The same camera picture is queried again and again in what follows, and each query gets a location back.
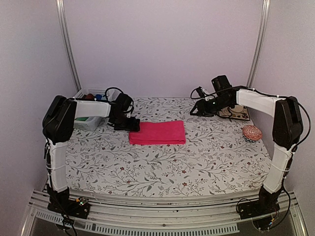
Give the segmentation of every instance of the white backdrop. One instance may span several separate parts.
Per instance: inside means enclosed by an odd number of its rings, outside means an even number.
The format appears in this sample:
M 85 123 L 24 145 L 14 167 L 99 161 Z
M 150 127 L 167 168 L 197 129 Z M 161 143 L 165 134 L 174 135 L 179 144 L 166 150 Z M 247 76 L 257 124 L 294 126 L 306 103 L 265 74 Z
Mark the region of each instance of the white backdrop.
M 73 0 L 64 4 L 82 87 L 187 97 L 226 74 L 245 85 L 261 0 Z

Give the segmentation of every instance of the metal rail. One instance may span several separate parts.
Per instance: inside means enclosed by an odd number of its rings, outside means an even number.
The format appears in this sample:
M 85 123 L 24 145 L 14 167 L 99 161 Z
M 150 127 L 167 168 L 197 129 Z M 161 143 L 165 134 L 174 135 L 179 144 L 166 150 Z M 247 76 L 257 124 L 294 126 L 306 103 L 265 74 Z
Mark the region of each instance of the metal rail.
M 60 27 L 61 27 L 61 33 L 63 35 L 64 46 L 65 46 L 65 49 L 66 49 L 66 52 L 68 55 L 68 61 L 70 64 L 71 74 L 73 77 L 75 88 L 78 92 L 82 87 L 81 87 L 78 72 L 77 72 L 77 69 L 76 69 L 76 66 L 74 63 L 74 57 L 73 57 L 72 48 L 71 48 L 71 44 L 70 44 L 67 22 L 65 19 L 63 0 L 56 0 L 56 4 L 57 4 L 59 23 L 60 23 Z
M 263 0 L 262 5 L 262 11 L 261 11 L 261 18 L 260 18 L 260 25 L 259 25 L 259 32 L 258 32 L 258 38 L 256 43 L 256 49 L 254 53 L 254 57 L 252 60 L 252 66 L 250 69 L 250 74 L 247 80 L 247 87 L 252 87 L 256 75 L 256 70 L 259 62 L 259 56 L 262 48 L 262 43 L 265 37 L 265 32 L 267 28 L 267 22 L 268 22 L 268 14 L 269 14 L 269 6 L 270 6 L 270 0 Z

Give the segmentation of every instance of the patterned pad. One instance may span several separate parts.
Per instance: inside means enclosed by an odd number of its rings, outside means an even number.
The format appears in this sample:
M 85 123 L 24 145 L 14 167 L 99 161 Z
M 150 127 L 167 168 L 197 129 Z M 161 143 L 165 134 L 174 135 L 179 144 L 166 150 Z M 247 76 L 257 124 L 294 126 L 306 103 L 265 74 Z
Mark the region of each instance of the patterned pad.
M 145 197 L 201 196 L 259 188 L 270 158 L 262 141 L 246 142 L 251 121 L 189 115 L 188 98 L 137 98 L 142 121 L 183 120 L 185 145 L 130 145 L 128 132 L 100 124 L 75 129 L 69 141 L 67 181 L 72 189 Z

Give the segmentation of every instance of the plastic basket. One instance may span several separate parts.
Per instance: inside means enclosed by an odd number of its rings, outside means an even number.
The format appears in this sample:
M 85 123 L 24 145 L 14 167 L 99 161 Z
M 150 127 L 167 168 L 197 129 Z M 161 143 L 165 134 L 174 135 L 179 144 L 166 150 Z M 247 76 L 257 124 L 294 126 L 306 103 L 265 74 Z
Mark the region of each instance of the plastic basket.
M 78 91 L 74 97 L 82 98 L 84 95 L 87 95 L 89 93 L 93 94 L 94 96 L 97 94 L 104 95 L 105 91 L 106 91 L 105 89 L 99 88 L 83 88 L 80 91 Z M 107 92 L 108 100 L 115 99 L 114 96 L 115 96 L 114 90 L 111 89 Z M 86 121 L 75 120 L 73 128 L 87 131 L 95 131 L 102 119 L 103 119 L 102 117 L 89 117 Z

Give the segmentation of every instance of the pink towel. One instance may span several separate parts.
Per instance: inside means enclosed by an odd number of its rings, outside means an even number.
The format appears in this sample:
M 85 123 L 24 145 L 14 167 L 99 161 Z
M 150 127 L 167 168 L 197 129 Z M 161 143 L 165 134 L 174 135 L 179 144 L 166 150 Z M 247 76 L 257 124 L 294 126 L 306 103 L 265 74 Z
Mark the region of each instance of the pink towel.
M 139 132 L 129 132 L 129 142 L 140 145 L 185 144 L 184 122 L 140 122 Z

